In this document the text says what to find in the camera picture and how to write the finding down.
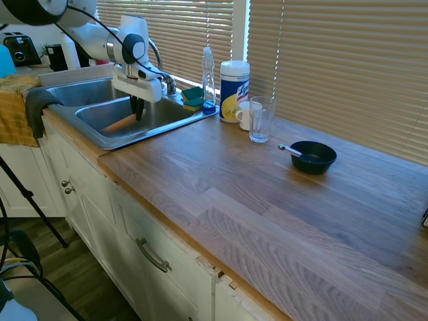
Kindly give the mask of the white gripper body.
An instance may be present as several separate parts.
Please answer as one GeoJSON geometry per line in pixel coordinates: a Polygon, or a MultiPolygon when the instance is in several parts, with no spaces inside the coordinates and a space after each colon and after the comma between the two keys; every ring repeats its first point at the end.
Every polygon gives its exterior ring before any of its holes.
{"type": "Polygon", "coordinates": [[[158,102],[162,98],[162,85],[159,79],[129,78],[125,74],[124,68],[117,64],[113,67],[112,83],[116,90],[147,102],[158,102]]]}

